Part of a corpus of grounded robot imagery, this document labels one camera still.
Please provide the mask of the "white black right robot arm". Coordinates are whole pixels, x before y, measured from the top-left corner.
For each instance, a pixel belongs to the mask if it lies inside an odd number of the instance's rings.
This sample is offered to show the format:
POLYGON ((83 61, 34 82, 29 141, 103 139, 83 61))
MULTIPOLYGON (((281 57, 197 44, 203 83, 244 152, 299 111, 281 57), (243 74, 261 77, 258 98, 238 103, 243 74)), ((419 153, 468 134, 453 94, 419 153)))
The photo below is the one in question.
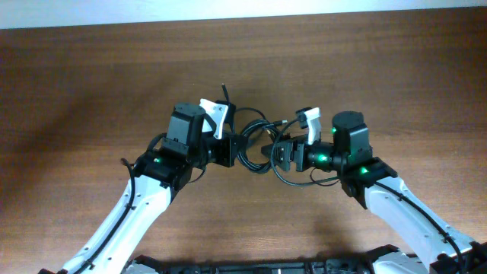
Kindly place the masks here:
POLYGON ((484 273, 486 245, 459 232, 436 215, 408 188, 398 173, 373 155, 362 113, 344 111, 332 119, 332 142, 320 138, 320 110, 296 112, 296 123, 306 135, 287 137, 280 132, 261 152, 275 174, 291 163, 336 172, 344 192, 364 209, 384 220, 413 250, 409 256, 385 245, 368 251, 355 263, 358 273, 484 273))

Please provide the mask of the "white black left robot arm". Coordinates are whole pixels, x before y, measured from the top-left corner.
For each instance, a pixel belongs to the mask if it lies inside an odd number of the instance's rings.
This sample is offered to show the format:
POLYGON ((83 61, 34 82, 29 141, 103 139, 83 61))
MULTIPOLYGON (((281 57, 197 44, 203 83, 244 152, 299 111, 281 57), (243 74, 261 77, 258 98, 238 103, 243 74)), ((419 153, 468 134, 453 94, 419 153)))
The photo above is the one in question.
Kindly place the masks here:
POLYGON ((232 167, 245 140, 224 130, 236 107, 223 100, 177 104, 166 133, 156 135, 127 167, 119 201, 91 239, 60 269, 62 273, 120 273, 154 221, 208 164, 232 167))

